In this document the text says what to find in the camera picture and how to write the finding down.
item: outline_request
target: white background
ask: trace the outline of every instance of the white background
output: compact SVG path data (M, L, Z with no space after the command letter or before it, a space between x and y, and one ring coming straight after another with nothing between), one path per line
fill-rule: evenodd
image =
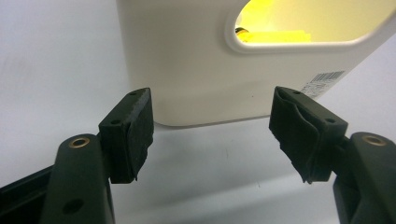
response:
M396 140L396 35L318 101ZM53 164L132 91L116 2L0 0L0 187ZM268 118L155 126L139 179L113 185L118 223L337 223L329 183L303 184Z

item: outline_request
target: yellow object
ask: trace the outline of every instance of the yellow object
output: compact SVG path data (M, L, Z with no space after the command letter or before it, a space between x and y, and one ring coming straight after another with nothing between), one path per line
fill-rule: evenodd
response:
M311 34L304 30L274 31L269 26L273 0L250 0L240 13L237 24L247 30L236 35L245 43L306 43L311 42Z

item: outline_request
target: rounded rectangular opening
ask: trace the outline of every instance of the rounded rectangular opening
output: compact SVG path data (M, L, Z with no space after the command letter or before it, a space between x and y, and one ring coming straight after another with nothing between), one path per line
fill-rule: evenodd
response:
M394 0L250 0L235 22L245 44L345 42L370 34Z

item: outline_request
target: barcode label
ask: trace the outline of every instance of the barcode label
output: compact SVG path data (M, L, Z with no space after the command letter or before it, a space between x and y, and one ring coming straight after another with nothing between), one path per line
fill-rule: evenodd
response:
M345 71L320 73L317 74L310 82L306 83L301 92L305 95L315 98L332 86L332 84L345 73Z

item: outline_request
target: screw hole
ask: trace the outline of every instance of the screw hole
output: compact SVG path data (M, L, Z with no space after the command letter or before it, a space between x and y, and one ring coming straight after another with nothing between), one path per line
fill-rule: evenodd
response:
M72 200L64 205L64 214L65 215L72 215L77 213L81 207L84 205L84 201L81 199Z
M120 123L119 119L111 120L111 124L119 124L119 123Z
M374 136L371 136L371 135L364 135L362 139L366 143L371 144L373 146L377 146L377 147L383 147L387 144L384 140L374 137Z
M329 123L335 123L335 120L334 119L325 119L327 122L329 122Z
M69 147L71 148L78 148L78 147L85 147L90 143L90 139L86 137L76 138L69 143Z

